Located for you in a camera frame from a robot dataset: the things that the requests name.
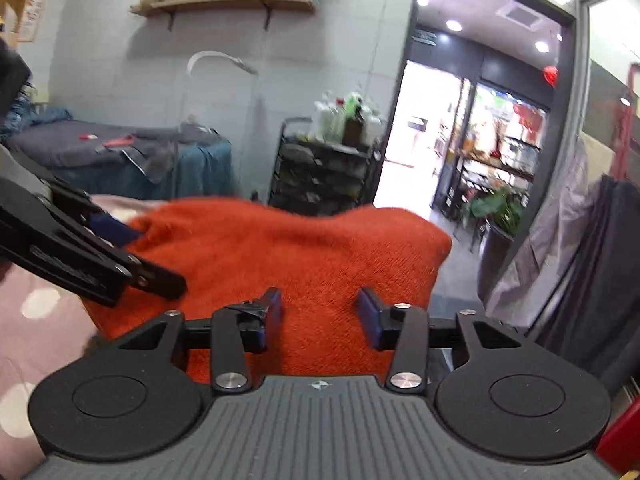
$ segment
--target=pink polka dot fabric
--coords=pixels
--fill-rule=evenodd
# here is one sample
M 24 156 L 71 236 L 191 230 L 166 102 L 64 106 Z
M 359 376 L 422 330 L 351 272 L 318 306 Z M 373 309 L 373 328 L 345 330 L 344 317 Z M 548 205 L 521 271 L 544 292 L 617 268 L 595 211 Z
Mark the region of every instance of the pink polka dot fabric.
M 160 204 L 116 197 L 94 202 L 123 221 Z M 96 329 L 75 294 L 17 266 L 0 272 L 0 280 L 0 475 L 17 480 L 44 459 L 27 418 L 31 391 L 78 359 Z

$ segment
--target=red cloth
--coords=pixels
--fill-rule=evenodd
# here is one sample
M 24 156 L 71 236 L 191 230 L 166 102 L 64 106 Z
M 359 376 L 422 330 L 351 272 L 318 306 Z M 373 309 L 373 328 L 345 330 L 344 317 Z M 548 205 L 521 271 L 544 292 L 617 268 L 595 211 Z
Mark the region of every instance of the red cloth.
M 304 218 L 234 199 L 189 199 L 136 219 L 146 233 L 134 254 L 183 274 L 187 294 L 167 302 L 133 288 L 114 309 L 87 302 L 109 338 L 171 308 L 207 318 L 231 303 L 282 292 L 282 365 L 287 375 L 384 373 L 389 352 L 366 345 L 354 300 L 372 286 L 389 303 L 427 306 L 451 239 L 401 209 L 371 206 L 332 218 Z M 209 381 L 208 352 L 188 369 Z

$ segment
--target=red lantern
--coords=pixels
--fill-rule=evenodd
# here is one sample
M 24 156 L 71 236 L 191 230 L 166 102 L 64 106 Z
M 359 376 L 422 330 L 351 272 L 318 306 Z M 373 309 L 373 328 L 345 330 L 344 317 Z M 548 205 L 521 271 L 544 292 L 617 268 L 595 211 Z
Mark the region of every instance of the red lantern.
M 558 81 L 558 68 L 555 66 L 545 66 L 542 73 L 545 76 L 545 81 L 555 88 L 556 82 Z

